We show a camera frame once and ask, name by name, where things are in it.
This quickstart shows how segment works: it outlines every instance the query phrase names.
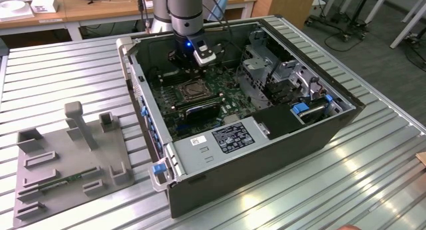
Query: wooden table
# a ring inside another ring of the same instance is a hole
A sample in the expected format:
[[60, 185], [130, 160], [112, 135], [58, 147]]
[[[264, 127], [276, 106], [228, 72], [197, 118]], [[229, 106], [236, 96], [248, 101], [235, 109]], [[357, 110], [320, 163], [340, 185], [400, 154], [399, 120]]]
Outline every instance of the wooden table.
[[[34, 14], [34, 18], [1, 22], [0, 35], [25, 33], [49, 29], [65, 28], [72, 40], [81, 40], [78, 28], [81, 26], [138, 20], [136, 0], [96, 0], [88, 4], [86, 0], [58, 0], [58, 12], [52, 14]], [[228, 0], [225, 9], [241, 8], [240, 18], [251, 17], [252, 5], [256, 0]], [[148, 18], [153, 17], [153, 9], [148, 9]], [[57, 19], [57, 22], [38, 21]]]
[[33, 13], [33, 18], [0, 22], [0, 35], [66, 28], [64, 0], [57, 0], [57, 2], [56, 13]]

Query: gray carpet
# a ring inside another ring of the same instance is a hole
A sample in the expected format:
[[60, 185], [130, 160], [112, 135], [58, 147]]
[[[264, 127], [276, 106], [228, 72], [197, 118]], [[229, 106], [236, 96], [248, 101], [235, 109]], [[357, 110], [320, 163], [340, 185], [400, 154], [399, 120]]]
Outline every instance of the gray carpet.
[[[352, 0], [347, 14], [351, 16], [360, 0]], [[360, 20], [364, 20], [375, 0], [368, 0], [360, 13]], [[331, 50], [324, 45], [327, 38], [337, 30], [313, 23], [304, 27], [303, 32], [309, 38], [343, 62], [343, 64], [380, 91], [389, 100], [423, 124], [426, 125], [426, 72], [420, 71], [404, 56], [405, 44], [401, 43], [395, 49], [389, 49], [399, 32], [405, 24], [400, 22], [404, 13], [383, 5], [368, 25], [369, 33], [364, 41], [347, 52]], [[420, 22], [412, 29], [413, 33], [426, 25]], [[357, 39], [343, 43], [331, 38], [327, 43], [335, 49], [347, 49]]]

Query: metal slatted table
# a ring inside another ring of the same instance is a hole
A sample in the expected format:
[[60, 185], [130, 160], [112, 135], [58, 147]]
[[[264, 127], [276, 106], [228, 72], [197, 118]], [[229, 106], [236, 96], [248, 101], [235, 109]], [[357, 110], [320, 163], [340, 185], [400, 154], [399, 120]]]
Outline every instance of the metal slatted table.
[[415, 153], [424, 127], [281, 18], [269, 24], [367, 104], [325, 147], [170, 219], [164, 193], [146, 174], [149, 155], [114, 48], [116, 36], [13, 49], [1, 62], [0, 229], [11, 228], [16, 131], [65, 128], [62, 103], [81, 101], [85, 121], [120, 116], [136, 184], [29, 225], [26, 229], [336, 229], [426, 227], [426, 174]]

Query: wire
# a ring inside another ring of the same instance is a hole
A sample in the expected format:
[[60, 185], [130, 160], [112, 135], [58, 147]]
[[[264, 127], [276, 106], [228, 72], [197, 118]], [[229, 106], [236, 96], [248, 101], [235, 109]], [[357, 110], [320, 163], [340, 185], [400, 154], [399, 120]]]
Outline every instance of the wire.
[[340, 2], [340, 4], [339, 4], [339, 7], [337, 7], [337, 10], [340, 10], [340, 7], [341, 7], [344, 1], [345, 1], [345, 0], [341, 0], [341, 2]]
[[[228, 22], [227, 22], [222, 9], [220, 8], [220, 5], [218, 5], [217, 1], [216, 1], [216, 0], [212, 0], [212, 1], [213, 1], [213, 4], [216, 5], [218, 11], [220, 11], [220, 14], [221, 14], [221, 16], [222, 16], [222, 20], [224, 20], [225, 25], [227, 25], [227, 28], [228, 28], [228, 34], [229, 34], [229, 38], [231, 38], [229, 43], [231, 43], [231, 45], [233, 45], [233, 47], [240, 51], [240, 53], [244, 54], [244, 52], [241, 51], [241, 49], [239, 48], [239, 46], [236, 46], [236, 44], [233, 43], [232, 29], [231, 29], [231, 26], [229, 26], [229, 24], [228, 24]], [[212, 14], [212, 16], [214, 16], [214, 18], [217, 19], [217, 16], [213, 14], [213, 12], [212, 12], [209, 9], [206, 9], [206, 10], [208, 10], [208, 12]]]
[[[221, 28], [225, 29], [225, 26], [224, 26], [222, 22], [218, 20], [218, 17], [214, 15], [214, 13], [212, 12], [212, 10], [208, 9], [204, 4], [202, 4], [202, 7], [204, 7], [205, 10], [212, 14], [212, 16], [213, 16], [214, 19], [217, 20], [217, 22], [218, 22]], [[225, 22], [225, 23], [227, 23], [227, 28], [228, 28], [229, 40], [227, 40], [227, 44], [222, 46], [222, 48], [224, 48], [228, 44], [231, 44], [231, 45], [233, 45], [233, 47], [240, 51], [240, 53], [247, 57], [244, 51], [239, 48], [239, 46], [237, 46], [237, 45], [233, 43], [233, 41], [232, 41], [232, 38], [233, 38], [233, 36], [232, 36], [232, 30], [231, 30], [231, 27], [229, 27], [229, 25], [228, 25], [228, 22]]]
[[106, 35], [101, 35], [100, 33], [92, 31], [90, 29], [86, 29], [86, 31], [93, 33], [93, 34], [96, 34], [96, 35], [98, 35], [100, 37], [106, 37], [106, 36], [109, 36], [112, 34], [113, 27], [114, 27], [114, 23], [112, 23], [112, 27], [110, 27], [109, 33]]
[[421, 55], [419, 54], [419, 52], [412, 48], [412, 46], [408, 44], [409, 49], [413, 51], [413, 53], [416, 54], [416, 56], [421, 59], [423, 62], [426, 62], [426, 59], [421, 57]]
[[408, 51], [407, 51], [408, 49], [411, 49], [411, 50], [416, 53], [416, 55], [421, 58], [421, 60], [424, 60], [423, 57], [420, 56], [420, 54], [415, 51], [415, 49], [413, 49], [413, 48], [409, 46], [409, 44], [407, 43], [407, 48], [405, 48], [405, 50], [404, 50], [404, 55], [405, 55], [407, 61], [408, 61], [420, 71], [426, 72], [424, 68], [420, 67], [420, 66], [409, 59], [409, 57], [408, 57]]
[[329, 45], [328, 45], [328, 43], [327, 43], [327, 40], [331, 38], [331, 37], [335, 37], [336, 35], [339, 35], [340, 33], [335, 33], [335, 34], [332, 34], [331, 36], [328, 36], [325, 39], [324, 39], [324, 45], [329, 48], [329, 49], [332, 49], [333, 51], [337, 51], [337, 52], [345, 52], [345, 51], [349, 51], [357, 44], [360, 44], [360, 42], [363, 41], [363, 39], [359, 41], [359, 42], [356, 42], [351, 47], [348, 47], [347, 49], [335, 49], [335, 48], [332, 48]]
[[140, 20], [141, 20], [141, 25], [142, 25], [142, 28], [144, 28], [142, 31], [146, 31], [146, 25], [145, 25], [145, 21], [144, 21], [144, 10], [142, 10], [144, 6], [145, 6], [144, 1], [137, 0], [137, 10], [140, 12]]
[[320, 5], [320, 0], [317, 0], [317, 5], [319, 5], [319, 9], [320, 9], [319, 17], [323, 18], [323, 19], [327, 19], [325, 15], [324, 15], [324, 10], [323, 10], [321, 5]]
[[[145, 21], [149, 21], [145, 0], [141, 0], [141, 3], [142, 3], [142, 5], [144, 5]], [[145, 29], [145, 32], [149, 34], [149, 25], [148, 25], [148, 28]]]
[[85, 28], [88, 28], [88, 29], [97, 29], [100, 27], [100, 24], [96, 26], [96, 27], [85, 27]]

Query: white object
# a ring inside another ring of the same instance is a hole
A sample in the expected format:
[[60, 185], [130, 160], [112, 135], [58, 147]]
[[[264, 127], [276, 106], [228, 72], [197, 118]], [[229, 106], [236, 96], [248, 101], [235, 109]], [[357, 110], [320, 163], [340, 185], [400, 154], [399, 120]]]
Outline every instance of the white object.
[[9, 11], [6, 8], [0, 7], [0, 22], [32, 17], [33, 14], [28, 3], [24, 3], [24, 7], [13, 11]]
[[339, 10], [339, 13], [344, 13], [345, 10], [347, 10], [347, 7], [348, 7], [348, 4], [352, 2], [352, 0], [345, 0], [344, 3], [343, 3], [343, 6]]
[[376, 14], [376, 12], [377, 12], [377, 10], [379, 10], [379, 8], [380, 8], [383, 2], [384, 2], [384, 0], [377, 0], [377, 2], [375, 3], [375, 5], [373, 5], [373, 7], [372, 7], [372, 10], [371, 10], [371, 12], [369, 12], [367, 18], [365, 18], [364, 23], [368, 24], [368, 23], [371, 22], [371, 20], [372, 20], [375, 14]]
[[320, 9], [324, 9], [324, 6], [325, 6], [325, 2], [323, 0], [313, 0], [308, 15], [313, 15], [319, 17], [321, 12]]
[[0, 3], [0, 7], [5, 9], [5, 11], [17, 11], [25, 7], [25, 2], [18, 0], [7, 0]]
[[[403, 19], [403, 21], [407, 21], [412, 15], [412, 13], [416, 11], [420, 3], [424, 0], [419, 0], [417, 3], [412, 6], [409, 13], [407, 14], [405, 18]], [[412, 17], [411, 21], [408, 22], [405, 28], [401, 30], [400, 34], [397, 35], [397, 37], [395, 38], [392, 44], [391, 44], [391, 48], [393, 49], [397, 44], [400, 43], [400, 41], [405, 38], [405, 36], [408, 35], [408, 32], [411, 31], [412, 27], [415, 26], [415, 24], [417, 23], [419, 19], [421, 18], [423, 14], [426, 13], [426, 3], [423, 3], [423, 6], [420, 8], [420, 10], [417, 11], [417, 13], [415, 14], [415, 16]]]
[[328, 11], [329, 11], [329, 9], [331, 9], [331, 6], [332, 6], [333, 1], [335, 1], [335, 0], [328, 0], [328, 1], [327, 1], [325, 8], [324, 8], [324, 16], [327, 16], [327, 14], [328, 14]]
[[58, 3], [56, 0], [32, 0], [30, 8], [34, 13], [57, 12]]

